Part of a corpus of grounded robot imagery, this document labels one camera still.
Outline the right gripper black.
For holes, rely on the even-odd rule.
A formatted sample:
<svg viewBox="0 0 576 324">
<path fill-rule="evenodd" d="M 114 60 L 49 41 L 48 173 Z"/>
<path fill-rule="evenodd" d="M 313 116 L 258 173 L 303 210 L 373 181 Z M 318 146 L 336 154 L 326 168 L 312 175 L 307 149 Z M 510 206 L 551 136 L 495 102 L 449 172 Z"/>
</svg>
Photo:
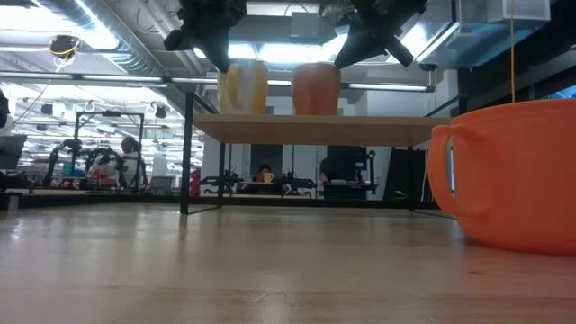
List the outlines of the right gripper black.
<svg viewBox="0 0 576 324">
<path fill-rule="evenodd" d="M 351 0 L 351 4 L 355 12 L 334 65 L 342 69 L 380 56 L 384 45 L 386 54 L 407 68 L 414 57 L 395 36 L 414 15 L 427 10 L 428 0 Z"/>
</svg>

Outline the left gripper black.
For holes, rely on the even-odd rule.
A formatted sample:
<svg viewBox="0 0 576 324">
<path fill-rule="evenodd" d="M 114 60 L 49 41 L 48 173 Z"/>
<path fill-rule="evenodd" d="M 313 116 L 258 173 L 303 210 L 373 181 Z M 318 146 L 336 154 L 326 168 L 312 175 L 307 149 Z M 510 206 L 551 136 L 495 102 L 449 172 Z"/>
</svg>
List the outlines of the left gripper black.
<svg viewBox="0 0 576 324">
<path fill-rule="evenodd" d="M 246 0 L 180 0 L 177 17 L 180 29 L 172 30 L 164 39 L 167 51 L 192 50 L 203 44 L 206 58 L 221 72 L 230 67 L 229 34 L 248 14 Z"/>
</svg>

